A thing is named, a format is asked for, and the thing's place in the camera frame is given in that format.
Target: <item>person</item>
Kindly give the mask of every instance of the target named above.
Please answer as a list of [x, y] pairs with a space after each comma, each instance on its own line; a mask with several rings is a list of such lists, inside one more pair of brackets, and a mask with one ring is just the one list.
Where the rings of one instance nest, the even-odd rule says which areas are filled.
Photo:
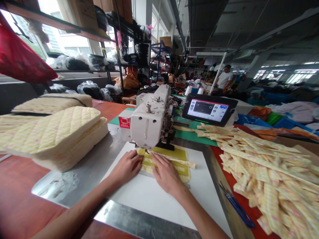
[[218, 91], [220, 93], [225, 93], [232, 83], [234, 75], [230, 72], [231, 68], [231, 65], [226, 65], [224, 71], [217, 78], [216, 84], [218, 83]]
[[[157, 183], [183, 206], [201, 237], [229, 238], [182, 183], [170, 161], [158, 154], [152, 154], [152, 158], [157, 165], [157, 168], [153, 166]], [[142, 159], [143, 156], [138, 155], [136, 150], [126, 152], [107, 178], [77, 204], [33, 236], [33, 239], [71, 238], [105, 198], [137, 175], [141, 169]]]

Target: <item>touchscreen display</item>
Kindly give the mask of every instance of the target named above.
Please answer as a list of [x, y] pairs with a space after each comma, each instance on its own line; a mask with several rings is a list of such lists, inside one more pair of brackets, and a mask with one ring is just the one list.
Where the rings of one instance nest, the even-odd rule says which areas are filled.
[[228, 105], [202, 100], [192, 100], [187, 114], [220, 122], [222, 121], [227, 108]]

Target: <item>hand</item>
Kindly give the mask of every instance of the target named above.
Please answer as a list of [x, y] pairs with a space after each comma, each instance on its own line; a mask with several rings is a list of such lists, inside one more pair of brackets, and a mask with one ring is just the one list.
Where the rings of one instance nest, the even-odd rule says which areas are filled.
[[117, 184], [117, 186], [122, 186], [134, 178], [141, 169], [143, 157], [143, 155], [138, 155], [136, 150], [126, 152], [108, 178]]
[[167, 158], [158, 154], [151, 155], [158, 167], [157, 171], [156, 167], [153, 166], [153, 174], [157, 183], [165, 192], [171, 194], [174, 198], [178, 197], [187, 187], [180, 180], [177, 170]]

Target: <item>sticker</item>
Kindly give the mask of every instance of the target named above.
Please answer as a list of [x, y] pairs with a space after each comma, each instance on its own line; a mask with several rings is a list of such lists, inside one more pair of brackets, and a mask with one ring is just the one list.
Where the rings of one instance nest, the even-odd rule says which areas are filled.
[[121, 128], [131, 128], [130, 118], [119, 117]]

